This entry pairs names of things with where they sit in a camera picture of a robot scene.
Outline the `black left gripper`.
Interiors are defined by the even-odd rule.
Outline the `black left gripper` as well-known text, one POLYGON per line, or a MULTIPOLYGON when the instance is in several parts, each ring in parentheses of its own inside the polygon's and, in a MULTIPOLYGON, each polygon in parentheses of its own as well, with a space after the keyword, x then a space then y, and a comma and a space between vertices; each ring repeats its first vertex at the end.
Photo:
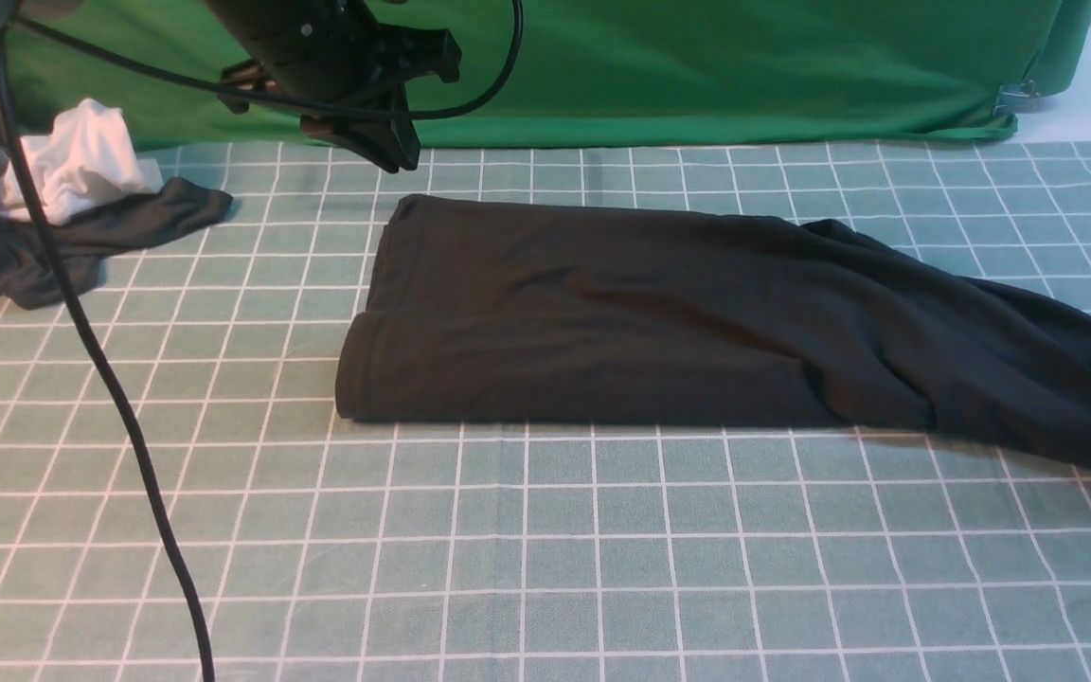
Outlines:
MULTIPOLYGON (((460 77, 460 47, 449 29, 385 25, 364 1, 208 1, 213 17, 248 58, 221 69, 225 89, 337 107, 405 107, 406 85, 460 77)), ((230 113, 281 105, 218 95, 230 113)), ((388 174, 415 171, 420 139, 407 119, 300 117, 312 141, 347 149, 388 174)))

